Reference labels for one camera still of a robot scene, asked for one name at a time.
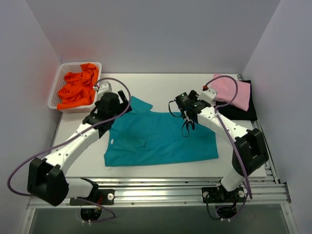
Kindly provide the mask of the teal t-shirt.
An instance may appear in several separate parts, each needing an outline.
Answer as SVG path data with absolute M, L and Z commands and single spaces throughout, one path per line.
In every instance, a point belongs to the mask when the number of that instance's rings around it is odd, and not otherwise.
M 136 97 L 132 111 L 117 118 L 109 131 L 104 154 L 107 167 L 186 163 L 218 158 L 216 136 L 198 125 L 188 137 L 181 118 L 153 112 L 152 105 Z

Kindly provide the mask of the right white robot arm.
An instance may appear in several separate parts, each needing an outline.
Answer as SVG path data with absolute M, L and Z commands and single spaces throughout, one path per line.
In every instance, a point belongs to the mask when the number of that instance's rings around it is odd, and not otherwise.
M 195 124 L 199 124 L 232 146 L 232 167 L 216 190 L 220 200 L 228 201 L 234 196 L 234 190 L 242 182 L 247 182 L 249 176 L 269 160 L 263 133 L 257 128 L 250 130 L 226 118 L 212 104 L 200 99 L 200 95 L 194 90 L 189 94 L 180 94 L 174 101 L 181 117 L 186 124 L 191 124 L 192 129 Z

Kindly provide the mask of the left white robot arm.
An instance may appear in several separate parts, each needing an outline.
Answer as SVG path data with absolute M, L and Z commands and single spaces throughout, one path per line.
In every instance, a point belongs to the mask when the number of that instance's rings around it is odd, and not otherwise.
M 97 204 L 107 198 L 97 183 L 84 177 L 72 180 L 66 178 L 66 173 L 89 146 L 112 128 L 117 117 L 131 109 L 122 90 L 104 93 L 71 136 L 72 141 L 61 144 L 42 159 L 31 160 L 27 191 L 53 206 L 67 198 L 82 199 L 86 204 Z

